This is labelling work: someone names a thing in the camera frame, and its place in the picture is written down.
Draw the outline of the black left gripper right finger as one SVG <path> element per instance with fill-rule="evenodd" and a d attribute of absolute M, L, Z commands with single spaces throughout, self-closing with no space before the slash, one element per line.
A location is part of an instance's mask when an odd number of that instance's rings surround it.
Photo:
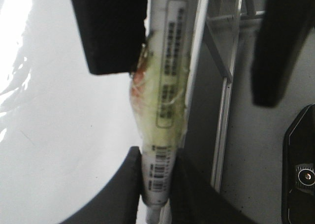
<path fill-rule="evenodd" d="M 179 149 L 172 173 L 170 209 L 173 224 L 253 224 L 220 196 Z"/>

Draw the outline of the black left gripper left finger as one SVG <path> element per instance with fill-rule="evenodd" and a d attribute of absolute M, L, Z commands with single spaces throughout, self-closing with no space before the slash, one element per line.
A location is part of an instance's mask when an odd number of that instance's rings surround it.
<path fill-rule="evenodd" d="M 129 149 L 107 185 L 63 224 L 134 224 L 142 191 L 141 153 Z"/>

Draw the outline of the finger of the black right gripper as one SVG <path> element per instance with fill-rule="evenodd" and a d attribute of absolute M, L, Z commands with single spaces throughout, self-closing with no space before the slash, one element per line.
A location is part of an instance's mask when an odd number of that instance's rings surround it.
<path fill-rule="evenodd" d="M 89 72 L 135 70 L 145 43 L 148 0 L 71 0 Z"/>
<path fill-rule="evenodd" d="M 279 104 L 314 26 L 315 0 L 266 0 L 251 68 L 255 105 L 275 107 Z"/>

